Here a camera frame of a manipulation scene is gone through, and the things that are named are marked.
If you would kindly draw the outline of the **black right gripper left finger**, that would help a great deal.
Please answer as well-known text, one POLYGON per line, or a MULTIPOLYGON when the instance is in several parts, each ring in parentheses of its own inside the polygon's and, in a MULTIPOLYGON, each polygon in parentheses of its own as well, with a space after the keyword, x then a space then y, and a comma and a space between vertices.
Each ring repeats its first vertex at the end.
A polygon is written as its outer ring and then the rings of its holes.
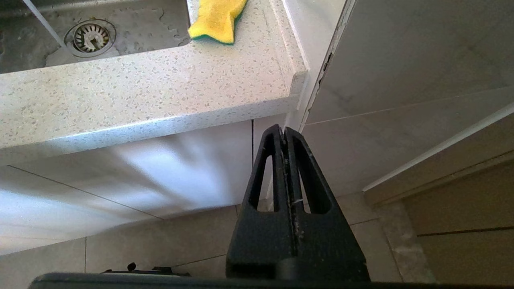
POLYGON ((284 134, 278 124, 264 130, 226 253, 228 278, 273 279, 277 265, 294 254, 296 248, 283 145, 284 134), (267 159, 272 160, 274 208, 271 212, 261 212, 258 206, 267 159))

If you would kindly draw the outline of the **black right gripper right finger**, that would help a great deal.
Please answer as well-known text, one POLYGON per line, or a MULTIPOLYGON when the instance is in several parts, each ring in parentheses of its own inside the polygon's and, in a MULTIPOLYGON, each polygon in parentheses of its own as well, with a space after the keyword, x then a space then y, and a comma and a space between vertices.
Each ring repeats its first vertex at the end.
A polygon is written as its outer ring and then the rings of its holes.
POLYGON ((365 256, 306 140, 292 128, 284 137, 293 248, 281 278, 368 282, 365 256))

